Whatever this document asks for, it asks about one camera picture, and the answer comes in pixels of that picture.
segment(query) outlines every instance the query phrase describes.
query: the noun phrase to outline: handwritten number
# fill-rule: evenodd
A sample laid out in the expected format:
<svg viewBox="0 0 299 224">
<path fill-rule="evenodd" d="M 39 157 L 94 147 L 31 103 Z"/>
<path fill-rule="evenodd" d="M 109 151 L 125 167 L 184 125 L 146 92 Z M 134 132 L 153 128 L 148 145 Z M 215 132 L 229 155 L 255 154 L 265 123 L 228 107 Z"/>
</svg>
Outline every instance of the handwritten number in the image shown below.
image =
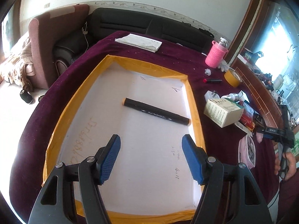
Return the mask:
<svg viewBox="0 0 299 224">
<path fill-rule="evenodd" d="M 81 147 L 78 147 L 77 145 L 74 146 L 75 150 L 80 150 L 82 151 L 82 148 Z"/>
<path fill-rule="evenodd" d="M 90 137 L 85 133 L 84 130 L 81 131 L 81 135 L 86 135 L 86 137 L 87 137 L 89 140 L 91 140 Z"/>
<path fill-rule="evenodd" d="M 79 134 L 79 139 L 82 140 L 82 141 L 85 141 L 85 140 L 83 139 L 83 137 L 81 136 L 81 134 Z"/>
<path fill-rule="evenodd" d="M 76 163 L 78 163 L 78 159 L 75 156 L 72 156 L 71 164 L 76 164 Z"/>
<path fill-rule="evenodd" d="M 92 117 L 90 118 L 90 122 L 93 124 L 93 127 L 95 127 L 98 124 L 95 121 L 92 121 Z"/>
<path fill-rule="evenodd" d="M 82 157 L 82 158 L 84 158 L 84 157 L 83 157 L 81 154 L 79 154 L 76 150 L 73 150 L 73 153 L 79 155 L 79 156 Z"/>
<path fill-rule="evenodd" d="M 82 145 L 82 142 L 76 140 L 76 144 L 78 144 L 78 145 Z"/>
</svg>

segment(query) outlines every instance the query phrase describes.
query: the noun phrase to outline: window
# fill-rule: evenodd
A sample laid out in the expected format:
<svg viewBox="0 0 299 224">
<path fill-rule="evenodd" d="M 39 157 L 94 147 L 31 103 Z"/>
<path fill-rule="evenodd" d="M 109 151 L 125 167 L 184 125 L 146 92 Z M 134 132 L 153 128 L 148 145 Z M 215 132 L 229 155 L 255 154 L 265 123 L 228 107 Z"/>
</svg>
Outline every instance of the window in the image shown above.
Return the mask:
<svg viewBox="0 0 299 224">
<path fill-rule="evenodd" d="M 269 7 L 266 26 L 252 45 L 251 51 L 262 51 L 264 57 L 256 61 L 263 73 L 271 73 L 272 81 L 280 75 L 283 85 L 282 103 L 287 105 L 299 123 L 299 22 L 292 11 L 278 3 Z"/>
<path fill-rule="evenodd" d="M 16 0 L 1 24 L 2 46 L 5 58 L 10 55 L 11 48 L 17 43 L 20 35 L 21 0 Z"/>
</svg>

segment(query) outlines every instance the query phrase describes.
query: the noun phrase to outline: table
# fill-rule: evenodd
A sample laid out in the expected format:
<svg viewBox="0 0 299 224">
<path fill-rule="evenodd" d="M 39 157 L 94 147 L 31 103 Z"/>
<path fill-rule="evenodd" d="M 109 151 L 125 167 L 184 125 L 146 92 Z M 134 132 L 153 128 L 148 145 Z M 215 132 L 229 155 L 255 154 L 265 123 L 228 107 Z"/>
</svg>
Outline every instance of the table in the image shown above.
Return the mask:
<svg viewBox="0 0 299 224">
<path fill-rule="evenodd" d="M 207 90 L 216 90 L 220 95 L 225 95 L 239 92 L 241 89 L 246 92 L 248 89 L 243 85 L 238 89 L 230 86 L 219 69 L 211 69 L 211 78 L 220 78 L 222 83 L 203 83 L 203 79 L 207 78 L 204 70 L 208 68 L 204 63 L 205 56 L 192 49 L 160 40 L 163 42 L 160 49 L 152 53 L 114 42 L 115 38 L 128 34 L 129 32 L 124 31 L 115 32 L 84 53 L 51 86 L 29 119 L 20 138 L 10 178 L 10 200 L 24 221 L 28 221 L 41 189 L 45 151 L 59 116 L 83 80 L 107 54 L 144 60 L 188 75 L 201 120 L 207 154 L 223 163 L 237 164 L 239 140 L 245 133 L 235 125 L 220 128 L 205 116 L 204 94 Z M 269 202 L 278 189 L 278 177 L 274 175 L 273 146 L 269 140 L 263 140 L 260 144 L 255 140 L 255 146 L 256 167 L 252 169 L 252 173 L 266 201 Z"/>
</svg>

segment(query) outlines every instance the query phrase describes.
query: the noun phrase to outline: pink bottle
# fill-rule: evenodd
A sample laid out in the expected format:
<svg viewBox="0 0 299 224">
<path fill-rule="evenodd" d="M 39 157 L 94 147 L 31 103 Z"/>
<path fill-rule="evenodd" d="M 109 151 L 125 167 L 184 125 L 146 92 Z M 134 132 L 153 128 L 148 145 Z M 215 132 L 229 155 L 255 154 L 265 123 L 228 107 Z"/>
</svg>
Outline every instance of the pink bottle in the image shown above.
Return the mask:
<svg viewBox="0 0 299 224">
<path fill-rule="evenodd" d="M 212 41 L 212 44 L 213 46 L 207 55 L 205 62 L 209 67 L 216 68 L 220 64 L 224 55 L 228 52 L 227 40 L 220 38 L 219 42 Z"/>
</svg>

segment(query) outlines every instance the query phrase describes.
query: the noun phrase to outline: human hand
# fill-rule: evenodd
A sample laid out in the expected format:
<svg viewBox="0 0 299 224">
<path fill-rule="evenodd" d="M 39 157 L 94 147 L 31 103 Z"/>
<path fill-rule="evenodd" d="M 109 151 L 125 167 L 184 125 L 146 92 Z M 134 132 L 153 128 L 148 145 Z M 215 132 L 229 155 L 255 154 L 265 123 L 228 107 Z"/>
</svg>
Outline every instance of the human hand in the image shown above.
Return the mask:
<svg viewBox="0 0 299 224">
<path fill-rule="evenodd" d="M 278 171 L 280 170 L 280 160 L 278 158 L 278 153 L 276 153 L 276 159 L 275 159 L 275 166 L 274 166 L 274 174 L 278 175 Z M 287 152 L 283 154 L 283 157 L 286 158 L 288 160 L 288 167 L 289 170 L 286 174 L 286 177 L 284 180 L 288 180 L 290 178 L 292 178 L 297 169 L 296 169 L 296 159 L 294 157 L 294 155 L 291 152 Z"/>
</svg>

